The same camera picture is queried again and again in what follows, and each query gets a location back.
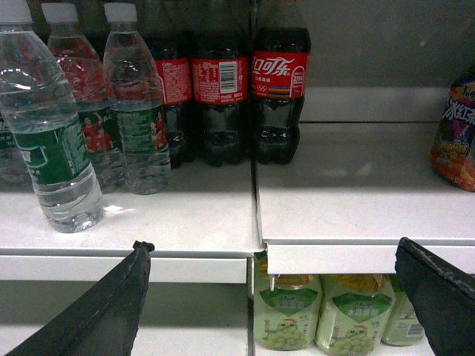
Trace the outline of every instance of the green juice bottle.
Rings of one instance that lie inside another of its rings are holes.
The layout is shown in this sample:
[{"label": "green juice bottle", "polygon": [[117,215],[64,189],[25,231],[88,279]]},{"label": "green juice bottle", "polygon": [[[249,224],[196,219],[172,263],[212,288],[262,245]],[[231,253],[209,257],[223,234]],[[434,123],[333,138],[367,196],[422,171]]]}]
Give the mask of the green juice bottle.
[{"label": "green juice bottle", "polygon": [[321,284],[313,274],[278,275],[270,290],[267,255],[256,254],[254,339],[268,349],[298,350],[315,336]]},{"label": "green juice bottle", "polygon": [[424,337],[424,329],[417,320],[414,307],[402,290],[398,277],[391,274],[390,281],[396,294],[396,303],[384,329],[382,340],[395,346],[418,343]]},{"label": "green juice bottle", "polygon": [[332,356],[365,356],[380,344],[395,295],[383,274],[322,276],[324,300],[315,342]]}]

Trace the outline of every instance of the gray wall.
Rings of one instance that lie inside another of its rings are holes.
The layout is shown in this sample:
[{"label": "gray wall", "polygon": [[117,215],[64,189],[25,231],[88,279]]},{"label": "gray wall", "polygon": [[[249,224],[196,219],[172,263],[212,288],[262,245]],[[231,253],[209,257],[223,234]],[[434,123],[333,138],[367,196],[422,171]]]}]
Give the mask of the gray wall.
[{"label": "gray wall", "polygon": [[[131,0],[138,10],[144,1]],[[193,26],[204,1],[179,0],[187,26]],[[273,1],[261,0],[259,13]],[[45,32],[41,2],[28,0],[35,29]],[[84,7],[83,2],[107,1],[63,2]],[[246,28],[250,1],[229,2]],[[475,65],[474,0],[298,0],[298,6],[312,38],[311,87],[447,87]],[[81,15],[88,30],[101,28]]]}]

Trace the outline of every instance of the barcode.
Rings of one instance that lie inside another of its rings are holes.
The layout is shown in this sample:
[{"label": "barcode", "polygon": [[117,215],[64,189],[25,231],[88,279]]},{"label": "barcode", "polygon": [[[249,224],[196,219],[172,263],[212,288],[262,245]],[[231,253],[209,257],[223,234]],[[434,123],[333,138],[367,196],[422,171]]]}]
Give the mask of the barcode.
[{"label": "barcode", "polygon": [[423,332],[424,328],[422,328],[421,324],[413,324],[410,326],[407,336],[421,336]]},{"label": "barcode", "polygon": [[235,93],[238,91],[238,63],[220,63],[220,92]]}]

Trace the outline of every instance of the store shelf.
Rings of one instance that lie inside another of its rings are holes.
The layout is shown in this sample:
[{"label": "store shelf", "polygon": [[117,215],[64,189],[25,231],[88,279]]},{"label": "store shelf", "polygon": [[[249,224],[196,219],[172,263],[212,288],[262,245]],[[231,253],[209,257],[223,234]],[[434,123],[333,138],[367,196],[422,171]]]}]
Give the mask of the store shelf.
[{"label": "store shelf", "polygon": [[437,123],[307,123],[287,166],[258,166],[270,274],[391,273],[409,237],[475,273],[475,195],[428,159]]},{"label": "store shelf", "polygon": [[[261,345],[255,346],[255,356],[287,356],[289,352],[268,350]],[[292,352],[292,356],[326,356],[327,353],[317,348],[315,344],[308,345],[305,349]],[[381,344],[380,347],[371,354],[371,356],[434,356],[425,338],[420,343],[412,346],[397,347]]]},{"label": "store shelf", "polygon": [[246,258],[262,250],[249,161],[184,164],[162,193],[104,201],[98,225],[60,234],[32,192],[0,194],[0,280],[98,280],[145,240],[155,245],[153,282],[245,283]]},{"label": "store shelf", "polygon": [[[92,283],[0,282],[0,355],[55,317]],[[152,283],[132,355],[245,356],[244,285]]]}]

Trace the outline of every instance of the olympic rings logo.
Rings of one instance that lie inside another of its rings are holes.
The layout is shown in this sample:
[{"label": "olympic rings logo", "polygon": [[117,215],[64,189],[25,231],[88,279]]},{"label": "olympic rings logo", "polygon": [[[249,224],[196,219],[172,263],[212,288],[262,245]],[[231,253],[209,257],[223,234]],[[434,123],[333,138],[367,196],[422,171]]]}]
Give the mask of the olympic rings logo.
[{"label": "olympic rings logo", "polygon": [[264,93],[265,91],[267,91],[267,85],[256,85],[255,88],[261,93]]}]

